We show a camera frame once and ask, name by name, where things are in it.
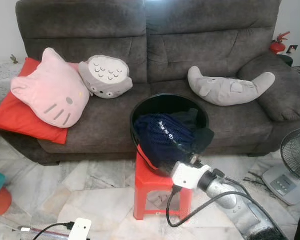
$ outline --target red plastic stool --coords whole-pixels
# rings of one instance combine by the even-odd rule
[[[146,155],[138,146],[139,152],[144,158]],[[134,218],[143,220],[146,214],[166,214],[166,210],[146,210],[147,195],[152,191],[171,191],[173,182],[170,177],[162,177],[154,174],[145,160],[136,154],[135,192],[134,192]],[[183,188],[180,192],[178,211],[170,211],[170,215],[184,219],[191,211],[192,190]]]

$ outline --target gray plush pillow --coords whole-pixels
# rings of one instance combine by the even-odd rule
[[[128,65],[117,58],[96,55],[79,63],[79,73],[91,95],[114,99],[133,87]]]
[[[275,75],[271,72],[265,72],[253,81],[244,81],[202,76],[196,66],[188,71],[188,81],[192,91],[203,100],[218,106],[249,103],[264,94],[274,84],[275,79]]]

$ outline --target fan base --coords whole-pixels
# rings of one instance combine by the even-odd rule
[[[300,203],[300,179],[284,164],[276,165],[262,175],[266,186],[289,206]]]

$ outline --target blue bag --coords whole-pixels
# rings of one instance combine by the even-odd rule
[[[140,146],[158,169],[170,171],[176,162],[187,162],[193,152],[194,133],[169,114],[148,114],[134,123]]]

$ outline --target red fire extinguisher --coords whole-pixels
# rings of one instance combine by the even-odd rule
[[[273,42],[271,44],[270,50],[272,52],[274,52],[274,54],[278,54],[278,53],[283,52],[284,50],[286,50],[286,46],[282,42],[283,42],[283,40],[288,40],[288,39],[284,38],[288,34],[290,34],[289,31],[284,33],[284,34],[279,34],[279,36],[276,38],[275,42]]]

